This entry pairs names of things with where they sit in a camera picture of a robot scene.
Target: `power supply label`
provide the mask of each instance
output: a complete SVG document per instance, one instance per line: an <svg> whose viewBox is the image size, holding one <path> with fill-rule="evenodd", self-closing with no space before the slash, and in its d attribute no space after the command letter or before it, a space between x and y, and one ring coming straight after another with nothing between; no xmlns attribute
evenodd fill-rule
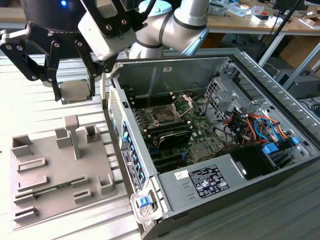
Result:
<svg viewBox="0 0 320 240"><path fill-rule="evenodd" d="M229 188L217 165L207 166L197 171L189 172L189 177L200 198L205 199Z"/></svg>

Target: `screw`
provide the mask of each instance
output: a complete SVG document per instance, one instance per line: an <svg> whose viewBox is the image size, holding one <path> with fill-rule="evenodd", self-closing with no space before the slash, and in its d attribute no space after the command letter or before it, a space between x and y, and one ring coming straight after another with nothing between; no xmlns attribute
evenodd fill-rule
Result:
<svg viewBox="0 0 320 240"><path fill-rule="evenodd" d="M111 31L111 30L112 30L112 26L111 26L110 24L107 24L107 25L106 25L106 29L109 30L109 31Z"/></svg>

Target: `green circuit board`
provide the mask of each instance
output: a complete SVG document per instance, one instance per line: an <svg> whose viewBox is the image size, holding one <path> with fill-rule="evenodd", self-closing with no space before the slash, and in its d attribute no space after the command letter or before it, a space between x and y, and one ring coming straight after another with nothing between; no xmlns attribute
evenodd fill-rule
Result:
<svg viewBox="0 0 320 240"><path fill-rule="evenodd" d="M174 105L176 107L176 111L179 112L180 115L190 108L183 99L178 100ZM180 168L211 159L224 147L224 143L213 131L211 124L204 116L203 110L201 109L202 106L196 104L194 101L192 101L192 106L193 108L179 119L174 120L169 116L169 114L163 114L166 121L159 123L162 126L179 121L190 121L190 126L192 127L190 130L191 137L188 142L161 150L157 149L153 142L148 140L148 135L145 134L144 129L154 129L157 127L154 124L155 114L152 115L152 112L159 114L168 113L170 106L161 105L134 110L134 115L150 156L154 165L160 172L167 172L167 170L171 171L172 167L170 166L173 166L173 168Z"/></svg>

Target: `motherboard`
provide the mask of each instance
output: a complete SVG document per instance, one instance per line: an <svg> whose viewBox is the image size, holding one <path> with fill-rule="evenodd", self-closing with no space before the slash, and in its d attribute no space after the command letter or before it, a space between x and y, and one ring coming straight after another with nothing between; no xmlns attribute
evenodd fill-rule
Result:
<svg viewBox="0 0 320 240"><path fill-rule="evenodd" d="M160 173L214 158L225 146L207 121L204 108L203 104L183 94L171 104L133 110Z"/></svg>

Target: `blue cable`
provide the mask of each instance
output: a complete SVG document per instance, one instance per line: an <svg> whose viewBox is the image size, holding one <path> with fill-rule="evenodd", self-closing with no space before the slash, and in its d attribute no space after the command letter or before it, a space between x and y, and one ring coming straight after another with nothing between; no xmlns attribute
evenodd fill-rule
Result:
<svg viewBox="0 0 320 240"><path fill-rule="evenodd" d="M271 128L272 128L272 130L273 130L273 132L274 132L274 135L276 136L276 138L277 138L278 140L282 140L282 139L283 139L283 138L281 137L281 135L280 135L279 133L277 133L274 125L272 124L272 122L271 122L270 120L264 118L264 117L260 117L260 118L258 118L257 120L255 120L255 122L254 122L254 130L255 130L256 134L258 134L260 137L264 138L264 139L266 140L266 142L269 143L268 138L267 138L266 136L260 134L260 132L258 131L257 123L258 123L258 120L260 120L260 119L261 119L261 120L265 120L265 121L271 126Z"/></svg>

